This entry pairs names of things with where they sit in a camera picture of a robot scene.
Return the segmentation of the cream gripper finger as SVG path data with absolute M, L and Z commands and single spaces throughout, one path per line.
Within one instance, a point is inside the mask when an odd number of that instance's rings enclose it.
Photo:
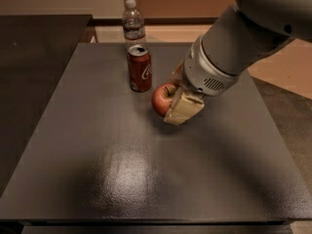
M 170 82 L 179 86 L 183 85 L 183 61 L 181 61 L 175 68 L 175 70 L 172 72 L 172 75 L 170 77 Z
M 201 94 L 178 88 L 169 110 L 165 114 L 164 121 L 178 126 L 199 113 L 204 106 L 204 97 Z

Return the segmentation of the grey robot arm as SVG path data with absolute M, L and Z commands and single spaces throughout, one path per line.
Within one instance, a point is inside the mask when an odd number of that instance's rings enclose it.
M 255 62 L 292 40 L 312 40 L 312 0 L 235 0 L 186 52 L 171 78 L 178 85 L 164 121 L 179 125 L 236 84 Z

